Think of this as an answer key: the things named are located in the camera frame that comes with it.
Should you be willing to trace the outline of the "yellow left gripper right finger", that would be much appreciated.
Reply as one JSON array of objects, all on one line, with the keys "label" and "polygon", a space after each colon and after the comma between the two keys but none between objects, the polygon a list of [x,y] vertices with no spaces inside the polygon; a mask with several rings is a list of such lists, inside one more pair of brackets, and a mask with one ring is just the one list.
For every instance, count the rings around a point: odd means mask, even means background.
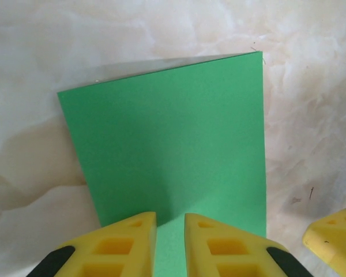
[{"label": "yellow left gripper right finger", "polygon": [[286,276],[268,253],[272,240],[199,214],[185,215],[187,276]]}]

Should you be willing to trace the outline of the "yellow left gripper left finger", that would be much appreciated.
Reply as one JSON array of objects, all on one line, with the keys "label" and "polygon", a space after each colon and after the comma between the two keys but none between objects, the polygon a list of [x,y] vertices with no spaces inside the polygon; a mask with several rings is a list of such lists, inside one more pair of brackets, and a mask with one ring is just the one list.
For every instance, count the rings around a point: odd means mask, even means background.
[{"label": "yellow left gripper left finger", "polygon": [[156,233],[156,213],[140,213],[63,243],[29,276],[153,276]]}]

